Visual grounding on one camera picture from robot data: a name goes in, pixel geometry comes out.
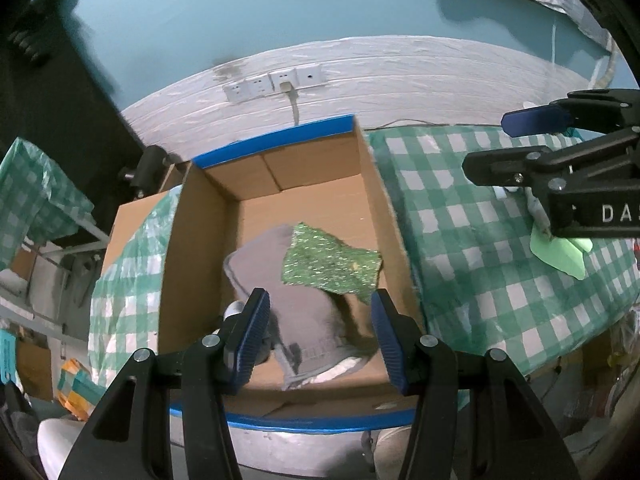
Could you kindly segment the green checkered tablecloth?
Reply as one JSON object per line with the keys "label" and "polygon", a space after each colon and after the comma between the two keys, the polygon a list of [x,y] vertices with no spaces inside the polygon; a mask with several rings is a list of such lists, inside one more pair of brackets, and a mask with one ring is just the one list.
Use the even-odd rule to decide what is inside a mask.
{"label": "green checkered tablecloth", "polygon": [[[426,322],[457,348],[499,346],[530,373],[577,349],[639,301],[624,240],[597,240],[576,280],[529,249],[533,220],[521,192],[465,180],[466,148],[507,148],[491,127],[401,127],[371,132],[370,149],[398,214]],[[135,348],[155,346],[160,284],[180,193],[156,196],[91,298],[89,360],[107,386]]]}

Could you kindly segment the dark green textured cloth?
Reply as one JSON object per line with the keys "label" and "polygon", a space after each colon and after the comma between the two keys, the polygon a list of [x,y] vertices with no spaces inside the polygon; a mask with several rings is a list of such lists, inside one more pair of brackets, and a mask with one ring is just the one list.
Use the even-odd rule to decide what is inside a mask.
{"label": "dark green textured cloth", "polygon": [[349,246],[322,229],[299,222],[283,258],[281,278],[284,284],[351,294],[370,304],[382,263],[377,250]]}

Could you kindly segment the white wall socket strip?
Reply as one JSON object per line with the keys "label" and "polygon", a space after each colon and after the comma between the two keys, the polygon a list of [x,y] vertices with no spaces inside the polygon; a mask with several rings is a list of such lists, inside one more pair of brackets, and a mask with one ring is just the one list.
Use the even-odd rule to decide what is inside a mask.
{"label": "white wall socket strip", "polygon": [[224,84],[222,91],[229,103],[239,104],[291,90],[320,87],[325,83],[326,74],[321,64],[305,64],[232,81]]}

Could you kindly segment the orange teal package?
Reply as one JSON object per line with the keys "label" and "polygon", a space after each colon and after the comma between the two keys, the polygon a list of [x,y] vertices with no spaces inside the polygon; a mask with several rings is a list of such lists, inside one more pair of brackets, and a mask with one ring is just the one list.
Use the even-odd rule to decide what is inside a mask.
{"label": "orange teal package", "polygon": [[96,384],[90,370],[76,359],[66,360],[56,386],[56,400],[75,418],[86,422],[106,389]]}

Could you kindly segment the grey trousers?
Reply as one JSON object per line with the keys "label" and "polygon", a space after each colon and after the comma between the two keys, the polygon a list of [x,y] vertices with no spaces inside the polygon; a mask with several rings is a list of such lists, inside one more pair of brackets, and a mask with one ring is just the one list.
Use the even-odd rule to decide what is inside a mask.
{"label": "grey trousers", "polygon": [[247,300],[255,288],[269,294],[267,335],[285,390],[355,374],[371,359],[349,341],[343,315],[328,292],[282,281],[292,236],[292,226],[281,224],[224,259],[224,274],[239,300]]}

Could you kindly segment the black cylindrical device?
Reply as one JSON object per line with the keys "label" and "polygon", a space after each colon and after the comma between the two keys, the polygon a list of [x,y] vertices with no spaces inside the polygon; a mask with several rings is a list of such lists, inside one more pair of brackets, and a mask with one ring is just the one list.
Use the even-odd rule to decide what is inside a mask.
{"label": "black cylindrical device", "polygon": [[160,188],[167,168],[168,153],[159,145],[147,146],[137,167],[122,168],[118,178],[127,182],[134,190],[134,198],[140,200],[146,196],[153,195]]}

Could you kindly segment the light green cloth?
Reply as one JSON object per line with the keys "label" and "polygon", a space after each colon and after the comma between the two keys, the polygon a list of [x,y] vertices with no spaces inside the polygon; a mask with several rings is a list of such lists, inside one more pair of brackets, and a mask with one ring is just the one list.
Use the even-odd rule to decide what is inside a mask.
{"label": "light green cloth", "polygon": [[536,258],[579,281],[586,278],[585,255],[592,248],[589,238],[554,237],[536,224],[530,233],[529,249]]}

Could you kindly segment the black sock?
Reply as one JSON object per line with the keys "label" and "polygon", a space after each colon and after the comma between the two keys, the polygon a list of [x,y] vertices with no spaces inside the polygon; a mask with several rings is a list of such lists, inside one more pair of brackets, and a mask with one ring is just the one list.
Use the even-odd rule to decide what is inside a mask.
{"label": "black sock", "polygon": [[331,298],[345,325],[347,340],[368,358],[374,356],[378,341],[373,333],[370,307],[351,294],[331,294]]}

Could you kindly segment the beige white patterned cloth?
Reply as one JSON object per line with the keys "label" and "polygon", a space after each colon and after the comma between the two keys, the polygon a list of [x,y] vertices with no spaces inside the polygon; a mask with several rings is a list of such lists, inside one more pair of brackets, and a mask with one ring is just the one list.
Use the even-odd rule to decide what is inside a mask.
{"label": "beige white patterned cloth", "polygon": [[534,227],[546,240],[551,240],[553,237],[551,233],[551,223],[548,214],[544,210],[544,206],[542,206],[541,201],[534,195],[531,188],[524,188],[524,191],[527,210],[534,220]]}

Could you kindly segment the blue edged cardboard box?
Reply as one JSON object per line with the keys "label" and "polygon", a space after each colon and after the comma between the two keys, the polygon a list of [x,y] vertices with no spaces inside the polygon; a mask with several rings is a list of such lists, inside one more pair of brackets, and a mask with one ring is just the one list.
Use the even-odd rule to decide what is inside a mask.
{"label": "blue edged cardboard box", "polygon": [[160,285],[158,348],[186,348],[233,300],[269,295],[270,355],[224,407],[250,429],[408,424],[373,324],[382,299],[420,316],[407,252],[355,116],[198,154],[178,192]]}

